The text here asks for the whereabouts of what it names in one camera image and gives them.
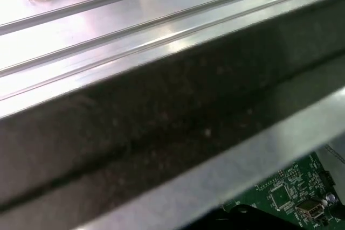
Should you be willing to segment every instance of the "metal channel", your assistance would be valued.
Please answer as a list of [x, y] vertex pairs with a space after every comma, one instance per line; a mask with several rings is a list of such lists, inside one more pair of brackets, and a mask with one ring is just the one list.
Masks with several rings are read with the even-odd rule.
[[178, 229], [342, 134], [344, 98], [345, 88], [76, 230]]
[[[192, 12], [192, 15], [187, 16], [186, 14], [190, 13], [191, 10], [186, 10], [185, 12], [174, 14], [172, 17], [164, 17], [160, 23], [158, 20], [154, 21], [153, 24], [155, 26], [152, 26], [152, 23], [146, 23], [139, 26], [139, 28], [131, 28], [131, 34], [128, 38], [126, 38], [126, 36], [128, 36], [127, 31], [111, 34], [110, 36], [108, 35], [106, 38], [119, 38], [116, 42], [112, 42], [112, 47], [117, 51], [117, 53], [114, 53], [112, 57], [100, 59], [95, 62], [91, 57], [89, 59], [85, 59], [85, 57], [87, 57], [87, 53], [83, 53], [80, 55], [80, 59], [74, 66], [71, 64], [70, 60], [61, 60], [40, 68], [27, 69], [19, 73], [12, 73], [0, 78], [1, 84], [12, 84], [11, 88], [0, 90], [0, 99], [4, 100], [10, 98], [49, 82], [56, 81], [59, 78], [76, 74], [87, 68], [105, 64], [106, 62], [118, 59], [126, 54], [131, 54], [153, 45], [159, 45], [160, 42], [182, 37], [205, 27], [212, 26], [213, 24], [234, 19], [246, 13], [256, 11], [282, 1], [287, 0], [243, 0], [239, 3], [234, 3], [232, 0], [222, 0], [219, 1], [219, 3], [212, 2], [200, 6], [199, 9], [203, 11], [200, 13]], [[159, 32], [165, 31], [167, 26], [171, 28], [169, 32], [167, 32], [165, 36], [160, 35]], [[104, 40], [104, 37], [98, 39], [97, 42], [102, 40]], [[63, 74], [60, 70], [61, 67], [65, 68]], [[40, 74], [41, 76], [38, 78], [35, 77], [35, 74]]]
[[0, 85], [7, 87], [1, 88], [0, 117], [315, 1], [319, 0], [242, 0], [220, 4], [69, 58], [3, 76]]
[[[99, 0], [88, 0], [86, 3], [63, 7], [62, 10], [54, 9], [48, 13], [35, 13], [25, 19], [22, 18], [22, 12], [26, 13], [27, 9], [13, 10], [15, 1], [5, 4], [11, 6], [11, 10], [1, 14], [0, 35], [12, 33], [2, 35], [0, 41], [3, 44], [3, 55], [11, 58], [2, 60], [0, 75], [6, 75], [18, 67], [24, 69], [63, 58], [73, 54], [76, 48], [81, 51], [96, 47], [97, 44], [105, 44], [105, 39], [101, 39], [97, 44], [94, 41], [110, 33], [130, 30], [147, 21], [162, 19], [216, 0], [112, 0], [115, 3], [98, 8], [95, 8], [97, 6], [94, 6], [94, 1]], [[54, 20], [46, 23], [47, 17]], [[10, 46], [14, 42], [21, 48]]]

